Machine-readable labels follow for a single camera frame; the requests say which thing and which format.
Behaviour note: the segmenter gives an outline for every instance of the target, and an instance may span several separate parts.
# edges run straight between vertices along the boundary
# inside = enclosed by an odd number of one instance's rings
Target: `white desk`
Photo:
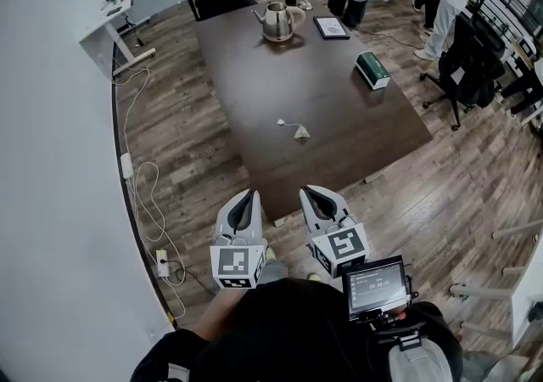
[[[119,50],[125,55],[126,64],[120,66],[113,72],[113,76],[117,76],[122,71],[130,68],[140,60],[144,60],[149,56],[153,56],[156,53],[154,48],[146,51],[145,53],[140,54],[139,56],[134,56],[130,49],[126,46],[125,42],[120,37],[117,30],[111,25],[111,21],[124,14],[132,6],[132,0],[117,0],[116,3],[109,3],[104,9],[101,9],[103,5],[97,5],[93,10],[94,15],[87,19],[87,24],[81,31],[79,36],[79,42],[84,41],[86,38],[91,36],[98,29],[105,27],[105,30],[108,31],[109,35],[113,38],[113,41],[117,44]],[[121,6],[120,10],[109,17],[107,16],[108,12],[112,9],[118,8]]]
[[[472,295],[487,299],[509,301],[511,306],[511,329],[508,331],[489,329],[474,323],[462,322],[462,327],[481,334],[490,335],[501,340],[511,341],[515,347],[528,329],[528,313],[537,301],[543,300],[543,220],[534,221],[519,227],[492,233],[493,239],[501,239],[506,236],[526,232],[530,229],[539,231],[537,244],[532,250],[526,267],[506,267],[503,275],[518,275],[517,283],[512,289],[486,289],[479,287],[465,287],[453,285],[451,293],[454,295]]]

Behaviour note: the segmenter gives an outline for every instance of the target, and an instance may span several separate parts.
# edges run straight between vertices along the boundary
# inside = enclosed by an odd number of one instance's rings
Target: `tissue box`
[[[372,89],[386,87],[389,84],[390,74],[373,52],[360,53],[356,58],[356,68],[366,77]]]

